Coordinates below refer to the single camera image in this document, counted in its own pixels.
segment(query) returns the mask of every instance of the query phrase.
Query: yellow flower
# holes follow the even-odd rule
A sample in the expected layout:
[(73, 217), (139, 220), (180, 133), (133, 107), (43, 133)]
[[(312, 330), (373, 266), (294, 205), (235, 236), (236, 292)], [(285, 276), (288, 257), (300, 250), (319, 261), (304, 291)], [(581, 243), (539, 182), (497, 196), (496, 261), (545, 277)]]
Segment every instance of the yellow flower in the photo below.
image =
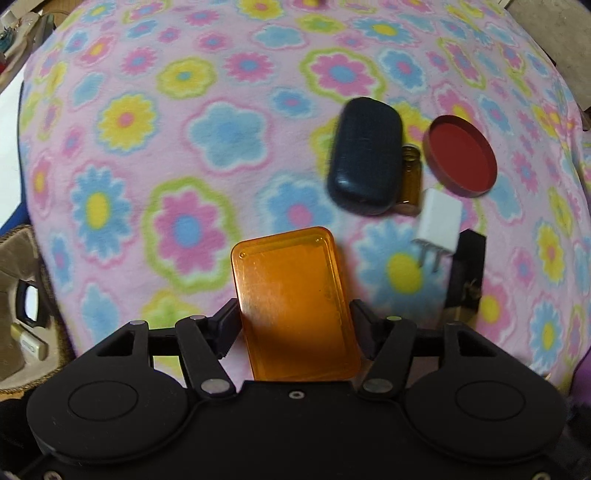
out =
[(403, 143), (412, 143), (423, 152), (423, 135), (431, 125), (432, 120), (423, 116), (418, 107), (402, 100), (392, 105), (402, 118), (404, 132)]
[(332, 35), (346, 27), (334, 18), (319, 14), (307, 14), (297, 19), (298, 25), (308, 32), (326, 33)]
[(543, 222), (538, 228), (535, 241), (544, 274), (552, 283), (560, 283), (564, 275), (564, 251), (560, 245), (560, 237), (552, 225)]
[(562, 230), (562, 233), (570, 237), (573, 233), (573, 214), (570, 211), (569, 203), (558, 194), (555, 187), (548, 189), (548, 200), (558, 228)]
[(337, 120), (337, 117), (332, 118), (310, 135), (310, 148), (316, 155), (316, 169), (322, 177), (326, 177), (329, 172), (330, 150), (335, 137)]
[(548, 120), (548, 115), (546, 115), (544, 109), (539, 105), (532, 104), (531, 111), (533, 112), (535, 119), (540, 124), (540, 127), (544, 129), (544, 132), (546, 132), (552, 138), (557, 138), (558, 135), (556, 134), (556, 130)]
[(469, 4), (466, 0), (460, 0), (462, 8), (474, 18), (484, 18), (484, 13), (478, 7)]
[[(180, 300), (168, 290), (160, 290), (154, 294), (149, 303), (142, 308), (142, 320), (148, 322), (150, 328), (173, 327), (178, 320), (199, 313), (199, 309)], [(175, 356), (154, 357), (156, 367), (164, 367), (178, 380), (183, 377), (178, 358)]]
[(169, 63), (157, 76), (157, 86), (174, 99), (198, 97), (207, 92), (217, 80), (215, 69), (208, 61), (188, 57)]
[(25, 129), (31, 123), (31, 120), (33, 120), (33, 117), (35, 117), (35, 110), (37, 109), (37, 105), (39, 104), (41, 98), (42, 96), (40, 93), (33, 92), (29, 95), (29, 98), (23, 105), (18, 121), (18, 127), (21, 133), (25, 131)]
[(257, 20), (272, 20), (283, 15), (278, 0), (238, 0), (238, 10)]
[(58, 62), (53, 66), (47, 77), (47, 83), (43, 91), (45, 97), (50, 97), (56, 92), (57, 88), (64, 82), (67, 70), (68, 65), (65, 61)]
[(116, 153), (142, 148), (155, 134), (154, 104), (141, 93), (126, 93), (99, 114), (99, 141)]

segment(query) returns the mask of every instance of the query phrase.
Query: flower pattern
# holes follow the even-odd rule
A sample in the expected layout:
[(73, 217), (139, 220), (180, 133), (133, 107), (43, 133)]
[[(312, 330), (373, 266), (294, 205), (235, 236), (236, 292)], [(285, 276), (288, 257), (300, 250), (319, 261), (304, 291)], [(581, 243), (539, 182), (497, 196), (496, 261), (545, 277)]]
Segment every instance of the flower pattern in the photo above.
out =
[(297, 19), (297, 23), (302, 30), (326, 35), (332, 35), (345, 29), (341, 22), (320, 14), (304, 15)]
[(238, 11), (255, 20), (273, 20), (283, 16), (281, 2), (278, 0), (238, 0)]
[(337, 211), (318, 179), (279, 174), (259, 192), (256, 204), (268, 235), (318, 225), (337, 229)]
[(50, 235), (50, 253), (47, 258), (47, 268), (52, 279), (57, 281), (57, 288), (60, 292), (66, 293), (73, 287), (74, 264), (71, 255), (71, 248), (64, 235), (53, 233)]
[(513, 168), (530, 193), (538, 193), (538, 176), (523, 153), (513, 154)]
[(384, 50), (378, 62), (395, 83), (409, 92), (419, 92), (427, 87), (424, 70), (405, 51)]
[(124, 93), (99, 113), (98, 141), (119, 155), (144, 148), (157, 132), (158, 113), (142, 93)]
[(236, 53), (228, 57), (224, 69), (229, 77), (239, 83), (256, 84), (269, 80), (275, 72), (275, 64), (260, 53)]
[(501, 343), (515, 328), (515, 305), (502, 275), (487, 273), (475, 328), (491, 342)]
[(268, 159), (268, 122), (260, 112), (224, 100), (189, 120), (186, 135), (212, 171), (260, 166)]
[(423, 322), (441, 309), (445, 278), (441, 269), (427, 273), (419, 266), (420, 247), (413, 238), (411, 225), (393, 219), (366, 225), (352, 245), (355, 276), (377, 314)]
[(195, 46), (206, 52), (227, 50), (232, 46), (232, 39), (223, 33), (209, 32), (199, 37)]
[(289, 118), (307, 118), (314, 112), (312, 101), (306, 94), (293, 88), (275, 88), (271, 94), (271, 106)]
[(74, 177), (70, 201), (77, 241), (85, 255), (101, 264), (121, 257), (133, 233), (125, 180), (109, 167), (89, 164)]
[(554, 214), (556, 225), (565, 234), (570, 237), (573, 233), (573, 214), (570, 211), (570, 206), (567, 200), (560, 196), (556, 187), (548, 189), (548, 201), (550, 202), (550, 209)]
[(156, 81), (160, 92), (180, 100), (204, 95), (217, 81), (217, 75), (210, 62), (187, 57), (166, 65)]
[(340, 48), (313, 50), (300, 65), (309, 88), (344, 102), (357, 96), (380, 99), (385, 82), (371, 60)]
[(535, 229), (535, 243), (538, 246), (538, 259), (542, 271), (550, 283), (559, 285), (564, 280), (564, 250), (560, 244), (560, 237), (554, 227), (545, 221), (540, 221)]
[(96, 100), (106, 80), (106, 75), (99, 72), (88, 73), (78, 82), (70, 93), (70, 103), (76, 110)]
[(80, 305), (82, 321), (91, 332), (93, 343), (104, 340), (119, 327), (117, 302), (96, 283), (85, 286)]
[(401, 23), (380, 18), (359, 18), (353, 20), (353, 26), (373, 40), (395, 43), (401, 47), (414, 46), (417, 37)]
[(453, 40), (446, 38), (439, 39), (437, 43), (464, 81), (471, 87), (484, 90), (486, 79), (482, 76), (474, 62), (471, 61), (467, 53), (462, 50), (462, 47)]
[(178, 291), (213, 290), (230, 277), (239, 239), (228, 200), (193, 177), (159, 185), (142, 221), (150, 266)]
[(138, 76), (148, 72), (156, 64), (157, 52), (150, 47), (138, 47), (130, 51), (121, 62), (121, 71), (128, 76)]
[(511, 265), (517, 281), (528, 290), (533, 285), (536, 273), (534, 260), (529, 252), (524, 248), (515, 249), (511, 256)]
[(530, 348), (534, 360), (531, 368), (534, 371), (547, 374), (554, 367), (563, 348), (563, 333), (560, 311), (550, 299), (540, 297), (534, 304), (530, 321)]

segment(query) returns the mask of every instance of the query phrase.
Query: black rectangular object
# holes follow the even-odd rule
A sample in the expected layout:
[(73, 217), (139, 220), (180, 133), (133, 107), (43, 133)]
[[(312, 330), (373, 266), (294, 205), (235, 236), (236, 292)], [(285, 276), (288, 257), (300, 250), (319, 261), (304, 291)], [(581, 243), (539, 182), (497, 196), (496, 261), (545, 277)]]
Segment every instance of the black rectangular object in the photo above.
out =
[(350, 100), (339, 118), (327, 189), (341, 208), (361, 215), (386, 212), (400, 192), (402, 120), (367, 97)]

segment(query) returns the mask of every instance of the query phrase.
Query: beige fabric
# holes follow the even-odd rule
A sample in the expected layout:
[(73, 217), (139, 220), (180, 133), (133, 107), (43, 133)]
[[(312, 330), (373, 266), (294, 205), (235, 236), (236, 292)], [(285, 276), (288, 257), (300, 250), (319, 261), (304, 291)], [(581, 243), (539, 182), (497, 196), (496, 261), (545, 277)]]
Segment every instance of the beige fabric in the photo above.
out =
[[(35, 279), (40, 262), (33, 229), (18, 227), (0, 238), (0, 394), (23, 392), (45, 381), (71, 358), (71, 349), (63, 324), (53, 305), (51, 286), (41, 269), (41, 279)], [(30, 328), (18, 322), (15, 298), (18, 280), (42, 282), (48, 292), (51, 310), (47, 327)], [(18, 322), (23, 328), (48, 345), (48, 355), (36, 360), (10, 337), (10, 325)]]

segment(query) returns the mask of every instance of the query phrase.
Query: pink flower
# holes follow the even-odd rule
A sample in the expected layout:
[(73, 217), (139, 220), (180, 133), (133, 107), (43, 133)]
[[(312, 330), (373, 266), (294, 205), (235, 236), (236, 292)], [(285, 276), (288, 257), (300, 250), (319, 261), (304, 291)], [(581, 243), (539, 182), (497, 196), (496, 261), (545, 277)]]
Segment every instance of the pink flower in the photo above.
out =
[(513, 155), (513, 168), (525, 189), (531, 193), (538, 193), (538, 176), (523, 153), (517, 152)]
[(98, 38), (94, 43), (86, 49), (86, 51), (79, 57), (80, 62), (85, 66), (95, 65), (103, 60), (115, 45), (115, 35), (104, 35)]
[(232, 39), (223, 33), (210, 32), (197, 39), (196, 48), (205, 51), (226, 50), (232, 46)]
[(41, 152), (39, 161), (31, 170), (29, 180), (34, 205), (41, 213), (47, 213), (50, 200), (51, 160), (52, 157), (47, 151)]
[(491, 82), (492, 89), (503, 99), (507, 100), (509, 98), (509, 94), (505, 90), (505, 88), (496, 80)]
[(115, 20), (107, 20), (105, 23), (103, 23), (100, 26), (100, 31), (105, 32), (108, 29), (113, 28), (116, 24), (117, 24), (117, 22)]
[(310, 67), (318, 74), (318, 85), (336, 90), (342, 96), (370, 96), (368, 86), (375, 80), (365, 74), (366, 67), (360, 61), (349, 60), (342, 53), (321, 55)]
[(200, 203), (194, 191), (164, 196), (162, 205), (163, 211), (154, 222), (160, 234), (160, 256), (172, 261), (183, 275), (211, 270), (216, 253), (227, 243), (222, 231), (215, 227), (217, 209)]
[(215, 10), (199, 10), (188, 14), (185, 17), (185, 22), (194, 27), (205, 27), (211, 25), (220, 18), (220, 14)]
[(525, 127), (527, 132), (530, 134), (530, 137), (533, 138), (536, 142), (540, 140), (540, 131), (538, 130), (538, 126), (535, 121), (533, 121), (525, 112), (518, 111), (517, 117), (521, 125)]
[(573, 193), (570, 190), (568, 190), (566, 192), (566, 199), (569, 202), (569, 206), (574, 214), (574, 217), (577, 219), (577, 223), (579, 223), (581, 221), (581, 205), (579, 203), (578, 198), (575, 195), (573, 195)]
[(519, 136), (519, 140), (521, 140), (521, 144), (527, 150), (527, 153), (530, 155), (534, 154), (534, 147), (531, 146), (530, 139), (525, 137), (524, 135)]
[(439, 55), (439, 53), (428, 51), (426, 55), (429, 59), (429, 62), (431, 62), (431, 65), (433, 65), (440, 72), (445, 73), (449, 70), (446, 59)]
[(422, 14), (432, 13), (431, 7), (422, 0), (402, 0), (402, 3), (408, 5), (411, 8), (414, 8), (417, 12), (421, 12)]
[(121, 63), (121, 70), (135, 76), (147, 72), (156, 63), (156, 51), (150, 47), (139, 47), (130, 51)]
[(61, 145), (61, 154), (71, 160), (78, 155), (82, 149), (82, 138), (84, 130), (82, 127), (75, 126), (70, 128)]
[(513, 274), (519, 283), (529, 289), (535, 279), (535, 263), (531, 255), (524, 248), (517, 248), (511, 256)]
[(345, 32), (336, 37), (337, 45), (344, 48), (352, 48), (353, 50), (360, 50), (367, 46), (363, 39), (363, 35), (357, 32)]
[(447, 45), (447, 50), (452, 54), (454, 63), (462, 71), (464, 77), (468, 80), (474, 80), (475, 82), (480, 80), (480, 73), (459, 45), (449, 43)]
[(158, 41), (162, 43), (171, 43), (179, 38), (181, 31), (176, 27), (168, 27), (162, 30), (158, 35)]
[(267, 80), (275, 71), (269, 57), (255, 52), (236, 53), (226, 60), (223, 67), (230, 77), (248, 83)]

